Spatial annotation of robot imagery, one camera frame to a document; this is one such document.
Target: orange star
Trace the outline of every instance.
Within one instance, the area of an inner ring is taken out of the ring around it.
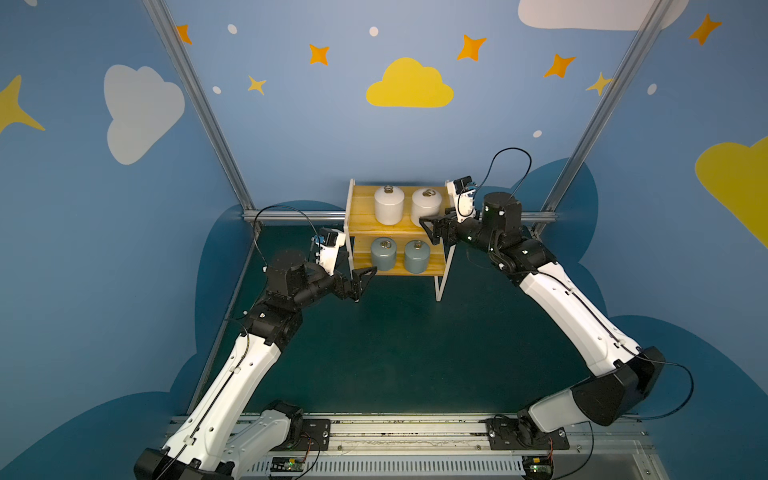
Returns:
[[[704,42],[707,41],[707,37],[710,36],[710,33],[722,24],[723,22],[712,22],[710,20],[710,14],[707,13],[707,16],[704,17],[704,21],[701,22],[701,26],[688,38],[695,38],[699,41],[699,45],[704,45]]]
[[[326,55],[328,54],[328,49],[330,47],[317,48],[315,45],[310,44],[310,48],[312,49],[312,59],[310,59],[310,65],[313,63],[322,63],[324,65],[328,65]]]
[[[176,29],[179,31],[179,37],[181,38],[181,41],[192,45],[192,41],[190,40],[190,35],[188,32],[189,27],[189,25],[177,25]]]
[[[261,86],[266,83],[266,80],[255,81],[250,75],[248,75],[248,78],[250,78],[250,87],[248,87],[248,91],[258,90],[262,95],[264,95],[264,90],[261,89]]]
[[[568,68],[573,60],[576,60],[576,57],[562,58],[560,55],[554,54],[552,67],[547,70],[547,73],[545,73],[544,76],[557,75],[560,78],[565,78],[565,69]]]
[[[472,40],[470,37],[464,35],[464,48],[462,48],[462,53],[458,54],[456,60],[461,60],[462,58],[471,58],[472,60],[477,61],[478,55],[480,54],[480,47],[484,41],[485,38]]]

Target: red wire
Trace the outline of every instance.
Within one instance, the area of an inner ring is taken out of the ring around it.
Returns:
[[[306,457],[310,456],[310,449],[312,448],[312,439],[309,435],[306,436],[306,454],[304,454],[304,460],[301,462],[306,462]]]

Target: yellow star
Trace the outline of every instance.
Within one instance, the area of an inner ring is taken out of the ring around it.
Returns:
[[[605,88],[605,85],[611,83],[613,80],[614,80],[613,78],[609,78],[606,80],[605,78],[603,78],[603,72],[600,72],[600,78],[598,79],[598,81],[595,82],[595,84],[589,87],[587,90],[597,90],[598,95],[602,96],[603,88]]]
[[[573,60],[576,60],[576,57],[562,58],[560,55],[554,54],[552,68],[547,70],[547,73],[545,73],[544,76],[557,75],[560,78],[565,78],[565,69],[568,68]]]
[[[470,37],[464,35],[464,48],[462,48],[462,53],[458,54],[456,60],[461,60],[462,58],[471,58],[472,60],[477,61],[478,55],[480,54],[480,47],[484,41],[485,38],[472,40]]]
[[[22,76],[17,75],[11,83],[0,91],[0,132],[10,124],[24,124],[38,130],[45,130],[34,118],[27,115],[18,105],[18,92],[22,88]]]
[[[328,65],[326,55],[328,54],[328,49],[330,47],[317,48],[315,45],[310,44],[310,48],[312,49],[312,59],[310,59],[310,65],[313,63],[322,63]]]
[[[177,25],[176,29],[179,31],[179,37],[181,38],[181,41],[192,45],[192,41],[190,40],[189,27],[189,25]]]
[[[699,45],[704,45],[704,42],[707,41],[707,37],[710,36],[710,33],[722,24],[723,22],[712,22],[710,20],[710,14],[707,13],[707,16],[704,17],[704,21],[701,22],[701,26],[688,38],[695,38],[699,41]]]
[[[250,88],[248,88],[248,91],[258,90],[264,95],[264,90],[261,89],[261,86],[266,83],[266,80],[255,81],[250,75],[248,75],[248,78],[250,78]]]

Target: black cable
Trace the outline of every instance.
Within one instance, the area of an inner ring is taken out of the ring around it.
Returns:
[[[262,208],[256,213],[256,216],[253,218],[253,245],[256,247],[256,251],[259,252],[259,256],[261,257],[261,260],[264,261],[264,265],[266,266],[269,266],[269,264],[266,261],[266,257],[264,256],[264,254],[261,253],[261,249],[259,248],[258,242],[256,242],[256,222],[259,220],[259,215],[261,215],[262,212],[264,212],[265,210],[269,210],[270,208],[287,208],[289,210],[299,212],[304,216],[304,218],[306,218],[306,221],[310,222],[310,226],[312,227],[312,230],[315,231],[315,237],[319,237],[319,234],[317,233],[317,229],[315,228],[315,224],[312,223],[312,220],[298,208],[293,208],[288,205],[280,205],[280,204],[269,205],[268,207]]]
[[[525,171],[525,175],[523,175],[523,178],[521,178],[521,179],[520,179],[520,181],[518,182],[518,186],[517,186],[517,187],[515,187],[515,189],[512,191],[512,196],[511,196],[511,197],[509,197],[509,198],[510,198],[510,200],[511,200],[511,198],[512,198],[512,197],[513,197],[513,196],[514,196],[516,193],[517,193],[517,191],[518,191],[518,188],[520,188],[520,186],[523,184],[523,181],[524,181],[524,180],[525,180],[525,178],[528,176],[528,172],[530,172],[530,171],[531,171],[531,166],[533,165],[533,158],[531,158],[531,154],[529,154],[527,151],[523,150],[522,148],[517,148],[517,147],[507,147],[507,148],[503,148],[503,149],[501,149],[500,151],[496,152],[496,155],[494,155],[494,156],[493,156],[493,158],[491,159],[491,164],[490,164],[490,165],[488,165],[488,172],[486,172],[486,173],[485,173],[485,178],[483,178],[483,179],[482,179],[482,182],[480,182],[480,185],[479,185],[478,187],[476,187],[476,188],[475,188],[475,191],[476,191],[476,192],[479,192],[479,191],[480,191],[480,189],[483,187],[483,185],[485,185],[485,181],[488,179],[488,175],[490,175],[490,174],[491,174],[491,169],[493,168],[493,162],[496,160],[496,157],[498,157],[498,155],[499,155],[501,152],[505,152],[505,151],[507,151],[507,150],[518,150],[518,151],[521,151],[521,152],[523,152],[524,154],[528,155],[528,169]],[[465,190],[465,191],[463,191],[463,192],[461,192],[461,193],[459,194],[459,197],[461,197],[461,195],[462,195],[462,194],[464,194],[464,193],[466,193],[466,190]],[[456,202],[456,212],[457,212],[459,215],[461,215],[462,217],[469,217],[469,215],[464,215],[463,213],[461,213],[461,212],[459,212],[459,211],[458,211],[458,201]]]
[[[262,287],[261,292],[259,292],[259,294],[256,295],[256,299],[253,301],[253,303],[251,303],[250,308],[248,310],[244,310],[244,313],[243,313],[242,316],[238,316],[237,318],[227,319],[227,321],[229,321],[229,320],[236,320],[237,321],[237,320],[242,320],[245,317],[247,317],[248,313],[250,313],[250,311],[253,310],[253,308],[256,306],[256,304],[259,303],[259,301],[261,300],[261,297],[264,294],[264,290],[266,290],[266,282],[264,283],[264,286]]]
[[[612,339],[614,339],[614,341],[616,342],[616,344],[618,344],[619,346],[621,346],[621,348],[623,348],[623,349],[624,349],[624,350],[625,350],[627,353],[629,353],[630,355],[632,355],[632,356],[633,356],[633,357],[635,357],[635,358],[638,358],[638,359],[641,359],[641,360],[645,360],[646,362],[650,362],[650,363],[658,363],[658,364],[660,364],[660,365],[672,365],[672,366],[677,366],[677,367],[680,367],[681,369],[685,370],[685,372],[688,374],[688,378],[690,379],[690,390],[688,391],[688,396],[687,396],[687,397],[685,398],[685,400],[683,400],[683,402],[682,402],[680,405],[678,405],[678,406],[677,406],[675,409],[672,409],[672,410],[670,410],[669,412],[667,412],[667,413],[664,413],[663,415],[654,415],[654,416],[650,416],[650,417],[632,417],[632,416],[626,416],[626,415],[622,415],[622,416],[621,416],[621,418],[622,418],[622,419],[630,419],[630,420],[658,420],[658,419],[663,419],[663,418],[666,418],[666,417],[668,417],[668,416],[670,416],[670,415],[672,415],[672,414],[674,414],[674,413],[677,413],[678,411],[680,411],[680,409],[682,409],[682,408],[683,408],[685,405],[687,405],[687,403],[690,401],[690,398],[691,398],[692,396],[694,396],[694,375],[693,375],[693,373],[691,373],[691,372],[690,372],[690,370],[688,369],[688,367],[686,367],[685,365],[681,365],[680,363],[675,363],[675,362],[662,362],[662,361],[660,361],[660,360],[651,360],[651,359],[647,359],[647,358],[645,358],[645,357],[643,357],[643,356],[639,356],[639,355],[637,355],[637,354],[633,353],[633,352],[632,352],[631,350],[629,350],[629,349],[628,349],[626,346],[624,346],[624,344],[623,344],[623,343],[622,343],[622,342],[621,342],[621,341],[620,341],[618,338],[616,338],[616,336],[613,334],[613,332],[611,332],[611,330],[610,330],[608,327],[606,327],[604,323],[602,323],[602,322],[600,321],[600,318],[599,318],[597,315],[595,315],[595,314],[594,314],[594,312],[592,311],[592,309],[591,309],[591,308],[589,308],[589,306],[587,306],[586,302],[585,302],[585,301],[583,301],[583,300],[582,300],[582,299],[579,297],[579,295],[576,295],[576,293],[574,293],[574,291],[573,291],[573,290],[572,290],[570,287],[568,287],[568,285],[566,285],[565,283],[561,282],[561,281],[560,281],[560,279],[558,279],[556,276],[550,275],[549,273],[546,273],[546,272],[532,272],[532,271],[520,271],[520,272],[514,272],[514,273],[512,273],[512,275],[516,275],[516,274],[518,274],[518,273],[543,273],[543,274],[544,274],[544,275],[546,275],[546,276],[549,276],[549,277],[551,277],[551,278],[554,278],[554,279],[555,279],[555,280],[557,280],[557,281],[558,281],[558,283],[560,283],[560,284],[561,284],[561,285],[562,285],[562,286],[563,286],[563,287],[564,287],[564,288],[565,288],[565,289],[566,289],[568,292],[570,292],[570,294],[571,294],[571,295],[573,295],[573,296],[576,298],[576,300],[578,300],[578,301],[581,303],[581,305],[582,305],[582,306],[584,306],[584,308],[585,308],[585,309],[587,309],[587,311],[588,311],[588,312],[589,312],[589,313],[590,313],[590,314],[591,314],[591,315],[594,317],[594,319],[595,319],[595,320],[597,320],[597,322],[598,322],[598,323],[600,323],[600,326],[602,326],[602,327],[603,327],[603,329],[604,329],[606,332],[608,332],[608,335],[609,335],[609,336],[611,336],[611,338],[612,338]]]
[[[478,268],[482,268],[483,270],[487,270],[487,269],[489,269],[489,268],[493,268],[493,266],[492,266],[492,265],[488,265],[488,266],[482,266],[482,265],[478,265],[477,263],[473,262],[473,261],[472,261],[472,259],[471,259],[471,258],[469,258],[469,251],[470,251],[470,248],[469,248],[469,247],[467,247],[467,248],[466,248],[466,250],[464,250],[464,251],[466,252],[467,260],[468,260],[468,261],[469,261],[469,262],[470,262],[472,265],[474,265],[474,266],[476,266],[476,267],[478,267]]]
[[[582,463],[579,468],[576,468],[573,472],[566,473],[565,475],[554,477],[552,480],[560,480],[560,478],[565,478],[573,475],[574,473],[584,468],[587,465],[587,463],[589,463],[589,459],[592,458],[592,452],[594,452],[594,429],[592,428],[592,422],[587,421],[587,422],[579,422],[579,423],[587,423],[589,425],[589,431],[592,434],[592,446],[589,448],[589,455],[587,455],[587,459],[584,460],[584,463]]]
[[[320,458],[320,442],[315,440],[314,437],[310,437],[310,445],[312,445],[312,442],[315,442],[317,444],[317,457],[315,457],[315,461],[312,462],[312,465],[307,470],[302,472],[302,474],[296,477],[294,480],[299,480],[299,478],[302,478],[304,475],[310,473],[312,469],[315,468],[315,464],[317,463],[317,460]]]
[[[197,433],[197,431],[200,429],[200,425],[203,423],[203,420],[205,420],[205,417],[208,415],[208,412],[210,412],[210,410],[211,410],[211,409],[214,407],[214,403],[216,403],[216,401],[219,399],[219,395],[221,395],[222,391],[224,391],[224,388],[226,388],[226,387],[227,387],[227,383],[229,383],[229,382],[230,382],[230,380],[232,379],[232,376],[235,374],[235,372],[234,372],[234,371],[235,371],[236,369],[240,368],[240,364],[243,362],[243,360],[245,360],[245,355],[247,355],[247,354],[248,354],[248,350],[250,349],[250,337],[248,336],[248,330],[245,328],[245,326],[244,326],[242,323],[237,323],[237,324],[238,324],[238,325],[240,325],[240,327],[241,327],[241,328],[243,329],[243,331],[245,332],[245,338],[246,338],[246,341],[247,341],[247,343],[246,343],[246,347],[245,347],[245,352],[243,352],[243,356],[241,356],[241,357],[240,357],[240,361],[239,361],[239,362],[237,362],[237,365],[235,365],[235,368],[234,368],[234,369],[232,369],[232,372],[230,372],[230,375],[229,375],[229,376],[227,377],[227,379],[224,381],[224,384],[221,386],[221,388],[219,389],[219,391],[216,393],[216,396],[214,396],[214,400],[213,400],[213,401],[210,403],[210,405],[209,405],[209,406],[208,406],[208,408],[206,409],[206,411],[205,411],[205,413],[203,414],[203,416],[202,416],[202,417],[200,417],[200,420],[197,422],[197,425],[195,426],[194,430],[192,430],[192,433],[191,433],[191,434],[189,434],[189,438],[193,438],[193,437],[194,437],[194,434],[195,434],[195,433]],[[176,456],[174,457],[174,459],[173,459],[173,460],[171,460],[170,462],[168,462],[168,464],[167,464],[167,465],[165,465],[165,468],[163,468],[163,471],[162,471],[162,472],[160,472],[160,474],[157,476],[157,478],[156,478],[155,480],[160,480],[160,479],[161,479],[161,477],[162,477],[163,475],[165,475],[165,472],[167,472],[167,471],[168,471],[168,469],[169,469],[169,468],[170,468],[170,467],[171,467],[171,466],[172,466],[172,465],[173,465],[173,464],[174,464],[174,463],[175,463],[175,462],[178,460],[179,456],[181,456],[181,453],[182,453],[182,452],[184,452],[184,450],[185,450],[185,448],[187,447],[187,445],[188,445],[188,444],[186,444],[186,443],[185,443],[184,445],[182,445],[182,446],[181,446],[181,449],[179,449],[179,452],[176,454]]]

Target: wooden shelf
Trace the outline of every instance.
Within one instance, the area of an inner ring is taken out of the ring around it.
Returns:
[[[374,213],[373,194],[380,188],[380,185],[355,185],[352,192],[352,204],[349,206],[349,235],[370,235],[374,237],[391,237],[392,235],[413,235],[415,238],[426,237],[424,229],[416,226],[411,221],[411,196],[413,192],[424,187],[400,187],[406,195],[405,204],[402,209],[402,220],[395,225],[382,225],[376,219]],[[451,206],[451,200],[448,197],[448,189],[445,187],[429,187],[438,191],[442,195],[442,204],[440,213]]]
[[[382,225],[376,220],[376,203],[373,197],[380,187],[380,185],[357,185],[355,179],[349,182],[344,214],[346,248],[347,251],[353,252],[349,268],[371,266],[371,243],[379,237],[389,237],[397,243],[395,266],[386,272],[379,271],[376,275],[432,276],[435,279],[435,299],[439,302],[445,289],[445,281],[451,268],[455,246],[449,248],[446,259],[442,241],[439,245],[432,245],[424,229],[420,225],[414,225],[411,221],[411,198],[419,188],[432,188],[440,192],[442,203],[439,213],[442,214],[446,208],[451,206],[448,189],[445,187],[400,187],[406,195],[403,201],[402,220],[396,225]],[[429,245],[429,262],[427,263],[427,270],[422,273],[410,273],[406,270],[406,244],[411,240],[422,240]]]
[[[395,266],[391,270],[386,272],[379,271],[376,275],[388,275],[388,276],[443,276],[445,275],[445,250],[443,249],[442,242],[439,245],[432,245],[429,242],[429,238],[422,230],[421,235],[358,235],[355,237],[355,246],[353,248],[352,259],[355,263],[355,268],[364,268],[371,266],[371,243],[379,237],[389,237],[397,244],[397,254],[395,260]],[[406,244],[411,240],[423,240],[424,243],[429,245],[429,264],[427,270],[422,273],[410,273],[406,270],[405,265],[405,251]]]

